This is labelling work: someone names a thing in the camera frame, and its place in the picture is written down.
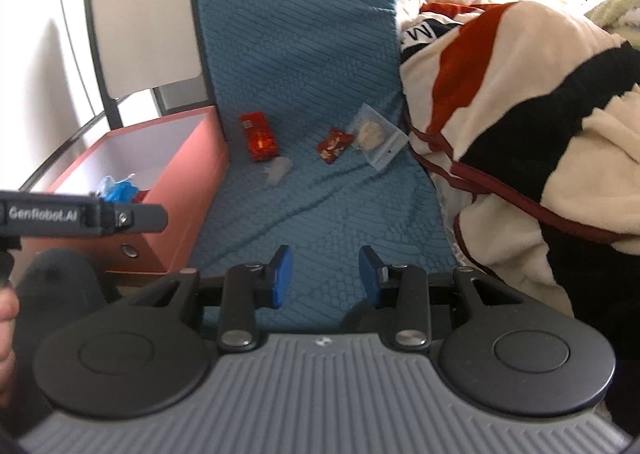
dark pants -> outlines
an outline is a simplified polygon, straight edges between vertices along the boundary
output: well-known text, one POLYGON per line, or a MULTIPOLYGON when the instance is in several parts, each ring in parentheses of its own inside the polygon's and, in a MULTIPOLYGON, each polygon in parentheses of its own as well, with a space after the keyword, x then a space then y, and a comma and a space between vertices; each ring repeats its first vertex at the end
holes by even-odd
POLYGON ((14 387, 10 407, 0 417, 14 437, 33 428, 51 412, 31 370, 37 346, 56 329, 118 297, 115 287, 98 280, 86 256, 68 249, 39 254, 17 283, 16 292, 20 313, 14 335, 14 387))

pink storage box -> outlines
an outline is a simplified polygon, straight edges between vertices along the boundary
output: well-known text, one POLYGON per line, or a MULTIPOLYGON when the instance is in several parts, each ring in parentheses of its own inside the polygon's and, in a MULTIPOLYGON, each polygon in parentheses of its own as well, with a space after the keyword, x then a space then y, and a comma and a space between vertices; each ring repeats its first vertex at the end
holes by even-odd
POLYGON ((159 234, 103 238, 30 238, 35 251, 69 247, 92 257, 104 271, 135 274, 140 285, 187 266, 200 227, 228 167, 228 153, 214 107, 177 113, 110 131, 86 150, 47 192, 87 194, 105 176, 134 173, 143 203, 166 209, 159 234))

human hand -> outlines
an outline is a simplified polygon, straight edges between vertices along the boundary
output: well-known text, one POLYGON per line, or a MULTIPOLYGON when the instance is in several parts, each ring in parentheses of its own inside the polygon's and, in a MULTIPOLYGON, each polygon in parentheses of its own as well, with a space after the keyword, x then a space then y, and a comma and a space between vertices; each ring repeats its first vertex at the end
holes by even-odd
POLYGON ((14 341, 15 318, 20 304, 14 288, 0 289, 0 407, 8 407, 11 381, 15 368, 14 341))

